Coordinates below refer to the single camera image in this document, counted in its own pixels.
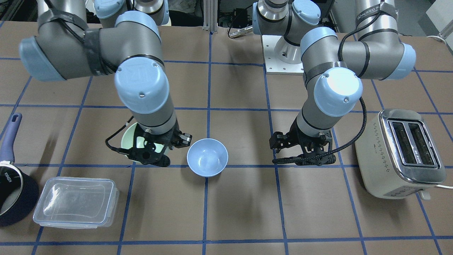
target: plastic food container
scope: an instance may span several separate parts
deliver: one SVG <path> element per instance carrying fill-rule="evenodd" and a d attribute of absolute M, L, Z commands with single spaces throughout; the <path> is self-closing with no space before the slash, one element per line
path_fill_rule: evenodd
<path fill-rule="evenodd" d="M 54 177 L 33 214 L 41 226 L 88 229 L 112 225 L 120 192 L 109 179 Z"/>

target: toaster slot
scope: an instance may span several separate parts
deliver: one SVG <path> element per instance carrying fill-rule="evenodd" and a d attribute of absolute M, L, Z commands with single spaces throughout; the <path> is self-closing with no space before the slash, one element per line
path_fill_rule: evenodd
<path fill-rule="evenodd" d="M 404 124 L 400 122 L 393 122 L 392 126 L 395 131 L 396 142 L 400 148 L 404 162 L 408 164 L 417 164 L 409 137 L 406 133 L 406 129 L 404 128 Z"/>
<path fill-rule="evenodd" d="M 434 165 L 434 161 L 433 158 L 431 157 L 429 146 L 426 143 L 420 125 L 415 123 L 409 123 L 409 129 L 410 132 L 412 133 L 412 136 L 414 137 L 414 142 L 417 147 L 417 150 L 419 151 L 422 163 L 425 165 Z"/>

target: toaster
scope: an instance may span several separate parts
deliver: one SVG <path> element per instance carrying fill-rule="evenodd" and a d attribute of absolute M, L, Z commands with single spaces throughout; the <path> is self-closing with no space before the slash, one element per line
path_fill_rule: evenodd
<path fill-rule="evenodd" d="M 445 181 L 446 172 L 431 133 L 414 111 L 385 109 L 356 141 L 356 153 L 366 190 L 373 196 L 402 199 Z"/>

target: purple pan handle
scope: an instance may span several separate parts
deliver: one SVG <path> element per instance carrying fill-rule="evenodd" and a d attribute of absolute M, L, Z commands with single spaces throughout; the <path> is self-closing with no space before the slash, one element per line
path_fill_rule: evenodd
<path fill-rule="evenodd" d="M 22 114 L 15 113 L 11 116 L 10 121 L 6 124 L 5 138 L 0 149 L 0 161 L 11 161 L 14 162 L 14 140 L 16 139 L 17 131 L 19 130 L 20 121 L 22 120 Z"/>

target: blue tape grid line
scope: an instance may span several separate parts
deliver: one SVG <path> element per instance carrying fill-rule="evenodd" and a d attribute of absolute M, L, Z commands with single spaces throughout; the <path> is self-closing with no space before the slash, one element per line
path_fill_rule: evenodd
<path fill-rule="evenodd" d="M 441 235 L 438 240 L 453 240 L 452 235 Z M 364 237 L 364 241 L 390 241 L 390 240 L 432 240 L 430 235 L 421 236 L 377 236 Z M 207 240 L 206 244 L 259 244 L 259 243 L 327 243 L 327 242 L 358 242 L 359 237 L 338 237 L 338 238 L 302 238 L 302 239 L 242 239 L 242 240 Z M 43 241 L 43 242 L 0 242 L 0 246 L 59 246 L 59 245 L 201 245 L 203 240 L 139 240 L 139 241 Z"/>
<path fill-rule="evenodd" d="M 265 87 L 265 91 L 266 91 L 267 114 L 269 117 L 270 135 L 272 136 L 274 134 L 274 128 L 272 125 L 272 113 L 270 110 L 269 87 L 267 84 L 266 66 L 265 65 L 263 65 L 263 74 L 264 74 L 264 87 Z M 277 156 L 275 155 L 275 150 L 272 150 L 272 153 L 273 153 L 274 159 L 276 159 Z M 279 169 L 278 169 L 277 164 L 274 164 L 273 167 L 275 170 L 275 183 L 277 186 L 277 197 L 279 199 L 280 221 L 282 224 L 284 250 L 285 250 L 285 255 L 289 255 L 288 241 L 287 241 L 288 238 L 286 236 L 286 229 L 284 227 L 284 212 L 283 212 L 283 202 L 282 202 L 282 195 L 281 195 L 281 189 L 280 189 Z"/>
<path fill-rule="evenodd" d="M 333 136 L 333 139 L 335 141 L 335 144 L 337 144 L 337 146 L 338 146 L 338 140 L 337 140 L 337 136 L 335 135 L 335 128 L 334 127 L 332 128 L 332 136 Z M 349 200 L 351 201 L 352 212 L 354 213 L 354 219 L 356 220 L 357 231 L 359 233 L 360 242 L 362 244 L 363 254 L 367 255 L 368 253 L 366 251 L 365 240 L 363 239 L 362 229 L 360 227 L 359 216 L 357 215 L 356 205 L 354 203 L 354 198 L 352 196 L 351 186 L 349 185 L 349 180 L 347 178 L 346 169 L 345 169 L 344 164 L 343 164 L 343 159 L 341 157 L 341 152 L 338 152 L 338 159 L 340 160 L 340 165 L 341 165 L 341 168 L 343 170 L 343 177 L 344 177 L 344 181 L 346 183 L 346 188 L 347 188 L 347 192 L 348 192 L 348 195 L 349 195 Z"/>
<path fill-rule="evenodd" d="M 103 165 L 103 164 L 35 164 L 35 163 L 15 163 L 18 167 L 92 167 L 92 168 L 129 168 L 132 165 Z M 359 167 L 359 165 L 343 165 L 345 168 Z M 152 165 L 136 165 L 136 168 L 158 168 Z M 170 165 L 169 168 L 184 168 L 188 165 Z M 274 168 L 275 165 L 227 165 L 226 168 Z M 279 168 L 341 168 L 341 165 L 322 165 L 322 166 L 297 166 L 297 165 L 279 165 Z"/>
<path fill-rule="evenodd" d="M 453 71 L 437 71 L 437 70 L 412 70 L 412 72 L 419 72 L 419 73 L 453 73 Z"/>
<path fill-rule="evenodd" d="M 435 110 L 436 113 L 438 114 L 438 116 L 439 116 L 439 118 L 440 118 L 440 121 L 441 121 L 442 124 L 443 124 L 443 127 L 444 127 L 445 130 L 447 131 L 448 136 L 450 136 L 450 140 L 453 141 L 453 137 L 452 137 L 450 131 L 448 130 L 447 125 L 446 125 L 445 122 L 443 121 L 443 118 L 442 118 L 441 114 L 439 113 L 439 110 L 437 109 L 436 104 L 434 103 L 434 101 L 433 101 L 431 95 L 429 94 L 428 89 L 426 88 L 426 86 L 425 86 L 425 84 L 424 84 L 422 78 L 420 77 L 419 72 L 417 71 L 417 69 L 416 69 L 415 67 L 414 67 L 414 70 L 415 70 L 415 73 L 417 74 L 417 77 L 418 77 L 419 80 L 420 80 L 420 83 L 421 83 L 422 86 L 423 86 L 423 89 L 424 89 L 425 92 L 426 92 L 426 95 L 428 96 L 429 100 L 431 101 L 431 103 L 432 103 L 432 105 L 433 105 L 433 107 L 434 107 L 434 110 Z"/>
<path fill-rule="evenodd" d="M 424 209 L 420 196 L 418 195 L 418 193 L 415 195 L 417 196 L 417 200 L 419 202 L 420 208 L 422 209 L 423 216 L 425 217 L 426 223 L 428 224 L 428 228 L 429 228 L 429 231 L 431 232 L 431 237 L 434 240 L 434 244 L 436 245 L 437 251 L 438 251 L 439 255 L 442 255 L 442 251 L 440 250 L 439 242 L 437 241 L 437 237 L 434 234 L 433 227 L 431 226 L 431 223 L 429 222 L 428 214 L 426 214 L 426 210 Z"/>
<path fill-rule="evenodd" d="M 123 224 L 121 225 L 120 242 L 118 244 L 118 250 L 116 252 L 117 255 L 121 255 L 121 248 L 122 248 L 123 239 L 124 239 L 124 231 L 126 230 L 127 215 L 129 214 L 130 197 L 132 195 L 132 185 L 134 184 L 135 166 L 136 166 L 136 163 L 135 162 L 132 163 L 132 171 L 130 172 L 130 181 L 129 181 L 129 189 L 127 192 L 126 207 L 125 207 L 124 215 L 123 215 Z"/>
<path fill-rule="evenodd" d="M 80 114 L 82 113 L 83 105 L 85 103 L 85 99 L 87 98 L 88 91 L 90 90 L 90 85 L 91 85 L 91 81 L 92 80 L 93 80 L 93 77 L 91 76 L 90 79 L 88 80 L 87 88 L 85 89 L 85 93 L 84 93 L 82 101 L 80 103 L 79 111 L 77 113 L 76 120 L 74 121 L 74 125 L 72 126 L 71 135 L 69 136 L 69 139 L 67 141 L 66 148 L 64 150 L 64 154 L 63 154 L 63 157 L 61 159 L 60 167 L 58 168 L 57 176 L 61 175 L 61 171 L 63 169 L 63 165 L 64 165 L 64 162 L 66 160 L 67 152 L 69 151 L 69 146 L 71 145 L 72 137 L 74 136 L 74 132 L 76 130 L 77 122 L 78 122 L 78 120 L 80 118 Z M 38 243 L 39 243 L 39 240 L 41 239 L 41 235 L 43 234 L 43 230 L 44 230 L 44 227 L 40 227 L 39 228 L 38 235 L 36 237 L 36 244 L 33 246 L 33 250 L 32 250 L 31 255 L 35 255 L 36 254 L 36 250 L 38 248 Z"/>
<path fill-rule="evenodd" d="M 22 90 L 22 92 L 20 93 L 19 97 L 17 98 L 16 104 L 14 105 L 13 110 L 11 111 L 10 117 L 9 117 L 8 119 L 11 119 L 11 116 L 16 112 L 17 106 L 19 105 L 19 103 L 20 103 L 22 97 L 24 96 L 25 91 L 27 90 L 28 85 L 30 84 L 31 79 L 32 79 L 32 77 L 30 76 L 29 79 L 27 80 L 27 83 L 26 83 L 25 86 L 24 86 L 24 89 Z M 3 135 L 5 134 L 6 126 L 7 126 L 7 125 L 5 125 L 5 126 L 3 127 L 3 130 L 2 130 L 1 133 L 0 133 L 0 140 L 2 139 Z"/>
<path fill-rule="evenodd" d="M 0 58 L 0 60 L 20 60 L 20 58 Z"/>
<path fill-rule="evenodd" d="M 184 63 L 184 64 L 220 64 L 220 65 L 253 65 L 253 66 L 263 66 L 263 64 L 256 63 L 229 63 L 229 62 L 212 62 L 211 57 L 209 61 L 179 61 L 179 60 L 164 60 L 165 63 Z"/>
<path fill-rule="evenodd" d="M 211 67 L 212 67 L 212 32 L 209 33 L 209 65 L 207 73 L 207 127 L 206 138 L 211 137 Z M 203 242 L 202 255 L 206 255 L 206 239 L 207 239 L 207 199 L 208 199 L 208 178 L 204 181 L 204 200 L 203 200 Z"/>
<path fill-rule="evenodd" d="M 0 104 L 0 107 L 13 107 L 14 104 Z M 19 104 L 18 107 L 36 107 L 36 108 L 79 108 L 79 105 L 53 105 L 53 104 Z M 127 109 L 126 106 L 120 105 L 84 105 L 83 108 L 105 108 L 105 109 Z M 252 111 L 266 112 L 264 108 L 200 108 L 200 107 L 175 107 L 176 110 L 188 111 Z M 299 109 L 270 109 L 271 112 L 299 112 Z M 362 111 L 351 110 L 350 113 L 362 113 Z M 379 111 L 369 111 L 368 113 L 378 113 Z M 424 115 L 453 115 L 447 112 L 418 112 Z"/>

